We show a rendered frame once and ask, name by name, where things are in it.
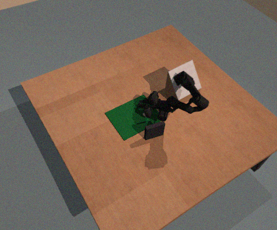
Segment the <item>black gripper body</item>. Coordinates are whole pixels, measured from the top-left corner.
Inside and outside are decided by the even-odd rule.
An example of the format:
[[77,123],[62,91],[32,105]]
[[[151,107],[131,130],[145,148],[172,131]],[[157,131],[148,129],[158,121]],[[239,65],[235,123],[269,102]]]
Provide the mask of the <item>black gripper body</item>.
[[[156,92],[156,91],[153,91],[152,93],[156,93],[156,95],[158,96],[158,98],[159,98],[159,95],[158,95],[158,93]],[[160,99],[159,99],[160,100]],[[145,114],[145,116],[146,117],[150,117],[151,116],[151,114],[152,114],[152,109],[154,110],[154,109],[159,109],[160,110],[160,102],[161,102],[161,100],[160,101],[158,101],[159,103],[158,104],[156,104],[156,105],[149,105],[149,106],[147,106],[146,108],[145,108],[145,110],[144,110],[144,114]]]

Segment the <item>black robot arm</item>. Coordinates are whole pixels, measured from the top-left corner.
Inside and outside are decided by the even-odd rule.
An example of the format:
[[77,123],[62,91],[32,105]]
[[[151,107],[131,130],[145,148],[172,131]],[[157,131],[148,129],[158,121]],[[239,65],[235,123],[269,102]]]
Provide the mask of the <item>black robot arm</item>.
[[[195,87],[195,81],[191,76],[183,71],[173,78],[177,86],[181,84],[183,88],[190,92],[192,98],[189,99],[187,104],[180,102],[173,96],[168,97],[167,100],[162,100],[160,102],[160,110],[157,117],[160,121],[166,121],[168,113],[172,113],[176,109],[181,109],[191,114],[193,112],[202,111],[209,106],[209,101],[200,94],[198,89]],[[151,93],[148,98],[151,105],[156,105],[159,103],[158,101],[160,101],[156,93]],[[191,107],[191,103],[196,106]]]

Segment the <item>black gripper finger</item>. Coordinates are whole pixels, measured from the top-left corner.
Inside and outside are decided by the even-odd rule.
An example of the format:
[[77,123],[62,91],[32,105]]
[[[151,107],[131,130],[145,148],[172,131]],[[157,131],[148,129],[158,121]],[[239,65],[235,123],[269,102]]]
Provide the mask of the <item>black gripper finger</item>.
[[145,99],[145,100],[141,100],[141,101],[142,101],[142,103],[150,104],[149,98],[148,98],[148,99]]
[[145,109],[147,107],[148,104],[140,104],[139,106],[142,107],[143,109]]

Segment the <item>black cooling fan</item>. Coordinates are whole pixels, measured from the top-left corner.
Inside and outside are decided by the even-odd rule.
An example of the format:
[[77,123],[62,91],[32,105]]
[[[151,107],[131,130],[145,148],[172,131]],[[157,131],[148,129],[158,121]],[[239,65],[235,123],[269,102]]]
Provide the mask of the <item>black cooling fan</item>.
[[144,134],[145,140],[149,140],[151,138],[163,135],[164,128],[165,128],[164,121],[145,126],[145,134]]

